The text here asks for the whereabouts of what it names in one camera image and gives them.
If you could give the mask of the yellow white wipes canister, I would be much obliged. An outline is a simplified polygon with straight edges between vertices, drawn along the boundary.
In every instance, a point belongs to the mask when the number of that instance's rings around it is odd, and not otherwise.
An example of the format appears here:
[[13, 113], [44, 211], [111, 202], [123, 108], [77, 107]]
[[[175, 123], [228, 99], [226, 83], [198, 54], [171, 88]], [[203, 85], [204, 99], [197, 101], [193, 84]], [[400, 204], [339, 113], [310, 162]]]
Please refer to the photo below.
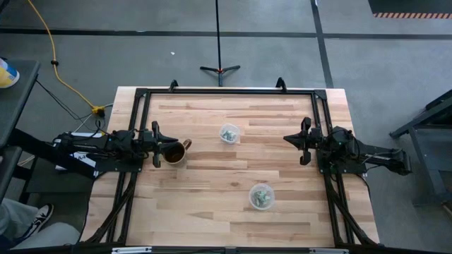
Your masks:
[[6, 89], [15, 85], [20, 79], [20, 73], [0, 58], [0, 89]]

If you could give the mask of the black mat with hazard stripe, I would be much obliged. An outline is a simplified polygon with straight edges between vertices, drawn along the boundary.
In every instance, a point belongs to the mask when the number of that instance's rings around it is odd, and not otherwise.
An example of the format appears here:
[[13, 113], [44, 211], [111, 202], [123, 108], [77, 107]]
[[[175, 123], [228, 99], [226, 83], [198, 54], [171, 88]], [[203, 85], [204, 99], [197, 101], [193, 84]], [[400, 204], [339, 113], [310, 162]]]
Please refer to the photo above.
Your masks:
[[375, 18], [451, 19], [452, 0], [368, 0]]

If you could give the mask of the silver metal bracket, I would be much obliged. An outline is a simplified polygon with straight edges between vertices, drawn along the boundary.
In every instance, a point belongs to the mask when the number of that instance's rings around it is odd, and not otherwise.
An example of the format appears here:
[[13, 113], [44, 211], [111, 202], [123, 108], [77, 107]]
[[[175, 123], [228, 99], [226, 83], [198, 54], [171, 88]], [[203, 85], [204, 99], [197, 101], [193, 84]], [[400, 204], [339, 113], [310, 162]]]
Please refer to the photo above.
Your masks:
[[350, 254], [347, 249], [340, 248], [310, 248], [309, 254]]
[[151, 246], [121, 247], [113, 248], [111, 254], [149, 254], [152, 251]]

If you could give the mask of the black aluminium table frame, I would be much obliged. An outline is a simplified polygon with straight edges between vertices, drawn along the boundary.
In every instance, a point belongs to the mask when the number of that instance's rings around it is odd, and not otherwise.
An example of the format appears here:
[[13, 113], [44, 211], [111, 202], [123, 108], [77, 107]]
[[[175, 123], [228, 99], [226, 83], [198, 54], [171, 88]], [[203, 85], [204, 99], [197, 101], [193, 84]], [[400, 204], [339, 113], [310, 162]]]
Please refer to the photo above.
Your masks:
[[[352, 128], [342, 89], [153, 87], [150, 96], [119, 87], [108, 130], [157, 121], [161, 131], [191, 139], [185, 162], [155, 168], [145, 161], [133, 194], [127, 245], [331, 247], [326, 189], [316, 162], [283, 137], [304, 117], [322, 129]], [[239, 141], [221, 141], [220, 128], [240, 129]], [[249, 202], [256, 184], [269, 185], [275, 203]]]

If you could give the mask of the dark grey desk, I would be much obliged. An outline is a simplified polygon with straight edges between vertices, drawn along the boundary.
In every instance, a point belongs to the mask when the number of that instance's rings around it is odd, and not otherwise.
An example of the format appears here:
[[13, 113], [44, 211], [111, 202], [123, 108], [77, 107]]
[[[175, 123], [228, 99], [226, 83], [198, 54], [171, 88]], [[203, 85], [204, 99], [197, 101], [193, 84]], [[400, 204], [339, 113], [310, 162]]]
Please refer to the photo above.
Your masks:
[[16, 128], [37, 79], [40, 62], [9, 60], [8, 64], [17, 69], [20, 78], [15, 85], [0, 88], [0, 156], [3, 157], [0, 163], [0, 200], [5, 196], [23, 151], [94, 180], [95, 168]]

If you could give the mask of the brown teal ceramic mug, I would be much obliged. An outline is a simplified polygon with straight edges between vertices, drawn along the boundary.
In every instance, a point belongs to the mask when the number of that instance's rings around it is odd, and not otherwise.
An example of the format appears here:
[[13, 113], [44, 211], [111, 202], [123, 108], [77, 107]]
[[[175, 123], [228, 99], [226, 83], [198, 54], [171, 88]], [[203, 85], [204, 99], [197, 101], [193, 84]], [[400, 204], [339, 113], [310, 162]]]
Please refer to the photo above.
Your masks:
[[168, 164], [178, 165], [183, 164], [186, 159], [187, 150], [191, 147], [192, 140], [186, 139], [185, 141], [176, 142], [171, 148], [163, 153], [163, 159]]

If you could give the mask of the black tripod stand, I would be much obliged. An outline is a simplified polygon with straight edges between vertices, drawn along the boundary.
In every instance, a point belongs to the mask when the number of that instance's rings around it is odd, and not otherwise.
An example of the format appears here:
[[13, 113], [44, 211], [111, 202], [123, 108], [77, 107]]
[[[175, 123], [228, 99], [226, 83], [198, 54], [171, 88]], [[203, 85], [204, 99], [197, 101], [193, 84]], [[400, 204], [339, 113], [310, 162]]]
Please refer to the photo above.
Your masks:
[[207, 66], [201, 66], [200, 69], [202, 71], [210, 71], [217, 75], [218, 77], [218, 86], [223, 86], [224, 74], [228, 71], [236, 71], [241, 68], [240, 65], [230, 66], [227, 68], [222, 67], [222, 55], [221, 55], [221, 43], [220, 43], [220, 19], [219, 19], [219, 3], [218, 0], [215, 0], [215, 24], [216, 24], [216, 40], [217, 40], [217, 52], [218, 52], [218, 67], [211, 68]]

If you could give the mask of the black white sneaker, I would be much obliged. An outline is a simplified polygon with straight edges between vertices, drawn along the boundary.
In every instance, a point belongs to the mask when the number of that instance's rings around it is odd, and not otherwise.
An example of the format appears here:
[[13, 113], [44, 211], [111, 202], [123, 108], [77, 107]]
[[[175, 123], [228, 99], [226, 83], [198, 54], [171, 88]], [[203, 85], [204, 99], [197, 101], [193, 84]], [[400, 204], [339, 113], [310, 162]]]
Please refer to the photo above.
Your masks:
[[37, 234], [40, 231], [40, 229], [49, 221], [49, 219], [53, 215], [53, 211], [54, 211], [53, 204], [48, 203], [41, 207], [38, 210], [37, 214], [35, 215], [35, 218], [32, 221], [32, 224], [29, 227], [29, 229], [22, 235], [22, 238], [27, 239]]

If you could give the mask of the person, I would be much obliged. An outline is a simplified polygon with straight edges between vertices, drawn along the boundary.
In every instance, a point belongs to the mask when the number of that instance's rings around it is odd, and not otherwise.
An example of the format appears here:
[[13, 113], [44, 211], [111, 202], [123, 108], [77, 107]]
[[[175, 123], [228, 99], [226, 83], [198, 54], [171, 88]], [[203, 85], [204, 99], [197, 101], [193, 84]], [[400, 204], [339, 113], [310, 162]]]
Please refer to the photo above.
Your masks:
[[38, 207], [8, 198], [0, 202], [0, 253], [13, 249], [62, 246], [77, 242], [79, 231], [64, 222], [48, 225], [52, 217], [37, 234], [23, 239], [22, 235], [31, 226], [38, 210]]

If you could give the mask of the clear square plastic container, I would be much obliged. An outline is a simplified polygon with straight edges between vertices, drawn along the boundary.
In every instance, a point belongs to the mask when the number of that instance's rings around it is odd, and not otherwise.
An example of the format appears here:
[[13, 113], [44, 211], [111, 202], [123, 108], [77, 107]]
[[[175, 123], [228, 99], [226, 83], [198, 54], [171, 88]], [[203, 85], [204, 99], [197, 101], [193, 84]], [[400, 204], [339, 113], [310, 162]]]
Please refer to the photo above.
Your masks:
[[[234, 142], [234, 143], [227, 142], [227, 141], [226, 141], [226, 138], [223, 138], [223, 136], [222, 136], [222, 134], [223, 134], [225, 131], [232, 131], [232, 132], [235, 132], [235, 133], [237, 134], [236, 142]], [[235, 143], [237, 143], [237, 142], [239, 141], [239, 137], [240, 137], [240, 129], [239, 129], [238, 127], [236, 127], [235, 125], [232, 125], [232, 124], [230, 124], [230, 123], [226, 123], [226, 124], [224, 124], [224, 125], [220, 128], [219, 136], [220, 136], [221, 141], [223, 141], [223, 142], [225, 142], [225, 143], [227, 143], [227, 144], [235, 144]]]

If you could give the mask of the clear round plastic container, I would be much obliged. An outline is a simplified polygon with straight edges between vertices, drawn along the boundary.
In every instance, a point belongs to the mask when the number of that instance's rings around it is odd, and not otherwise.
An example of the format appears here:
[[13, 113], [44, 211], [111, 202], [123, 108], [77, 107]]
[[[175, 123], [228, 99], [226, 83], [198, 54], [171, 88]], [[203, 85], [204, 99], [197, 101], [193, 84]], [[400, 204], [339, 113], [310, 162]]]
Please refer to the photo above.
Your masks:
[[[271, 202], [268, 206], [263, 206], [263, 207], [257, 207], [256, 202], [258, 201], [258, 199], [256, 199], [254, 197], [254, 193], [257, 191], [266, 191], [268, 194], [270, 194], [271, 196]], [[253, 186], [250, 191], [249, 191], [249, 202], [251, 204], [252, 207], [254, 207], [257, 210], [268, 210], [270, 209], [274, 203], [275, 203], [275, 193], [274, 190], [267, 184], [264, 183], [259, 183], [256, 184], [255, 186]]]

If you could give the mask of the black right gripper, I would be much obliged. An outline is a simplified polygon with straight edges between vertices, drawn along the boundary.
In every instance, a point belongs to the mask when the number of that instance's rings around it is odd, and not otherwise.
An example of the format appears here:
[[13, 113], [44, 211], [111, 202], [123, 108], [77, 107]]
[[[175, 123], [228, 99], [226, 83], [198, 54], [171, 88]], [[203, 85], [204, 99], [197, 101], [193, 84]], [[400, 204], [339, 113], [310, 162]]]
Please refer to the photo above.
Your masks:
[[323, 140], [323, 133], [320, 127], [311, 128], [311, 119], [304, 117], [301, 122], [301, 131], [292, 135], [283, 137], [291, 145], [302, 151], [300, 164], [307, 165], [311, 161], [309, 149], [318, 149]]

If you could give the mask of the dark metal table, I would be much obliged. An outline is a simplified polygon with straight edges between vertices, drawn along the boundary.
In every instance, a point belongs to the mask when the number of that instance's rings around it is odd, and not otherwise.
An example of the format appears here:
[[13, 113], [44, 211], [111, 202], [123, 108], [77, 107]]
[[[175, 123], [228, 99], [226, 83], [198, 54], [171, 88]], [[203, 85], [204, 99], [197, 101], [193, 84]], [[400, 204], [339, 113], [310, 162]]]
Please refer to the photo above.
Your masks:
[[413, 200], [414, 206], [452, 203], [442, 172], [452, 173], [452, 90], [428, 103], [413, 120], [389, 133], [393, 138], [408, 134], [417, 158], [427, 172], [432, 193]]

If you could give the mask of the white paper sheet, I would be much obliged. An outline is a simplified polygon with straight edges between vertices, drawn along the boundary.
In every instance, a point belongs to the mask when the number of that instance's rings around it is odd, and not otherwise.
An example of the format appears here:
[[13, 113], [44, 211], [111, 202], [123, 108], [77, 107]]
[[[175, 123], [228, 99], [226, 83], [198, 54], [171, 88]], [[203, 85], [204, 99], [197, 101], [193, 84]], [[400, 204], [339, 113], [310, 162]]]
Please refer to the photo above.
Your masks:
[[[78, 133], [78, 132], [74, 133], [74, 132], [72, 132], [71, 134], [76, 136], [76, 137], [89, 138], [93, 133]], [[95, 134], [93, 136], [93, 138], [101, 138], [102, 136], [103, 136], [103, 134], [97, 133], [97, 134]], [[93, 161], [92, 159], [89, 159], [87, 157], [87, 152], [74, 152], [73, 154], [71, 154], [71, 156], [75, 157], [76, 159], [78, 159], [78, 160], [80, 160], [80, 161], [84, 162], [85, 164], [88, 164], [88, 165], [90, 165], [92, 167], [95, 167], [95, 165], [96, 165], [95, 161]], [[62, 171], [66, 171], [65, 168], [63, 168], [63, 167], [61, 167], [59, 165], [56, 165], [55, 169], [59, 170], [59, 171], [61, 171], [61, 170]]]

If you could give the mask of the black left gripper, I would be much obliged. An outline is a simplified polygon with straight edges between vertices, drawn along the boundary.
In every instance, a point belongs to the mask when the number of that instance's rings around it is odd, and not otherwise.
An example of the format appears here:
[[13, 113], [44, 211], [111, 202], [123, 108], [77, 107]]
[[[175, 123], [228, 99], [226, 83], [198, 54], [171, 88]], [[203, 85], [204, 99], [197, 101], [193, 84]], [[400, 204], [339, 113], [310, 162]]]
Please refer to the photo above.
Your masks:
[[176, 146], [177, 138], [167, 137], [160, 133], [157, 121], [151, 123], [151, 130], [144, 129], [141, 132], [141, 150], [148, 154], [152, 152], [152, 163], [155, 168], [161, 167], [160, 154], [166, 153]]

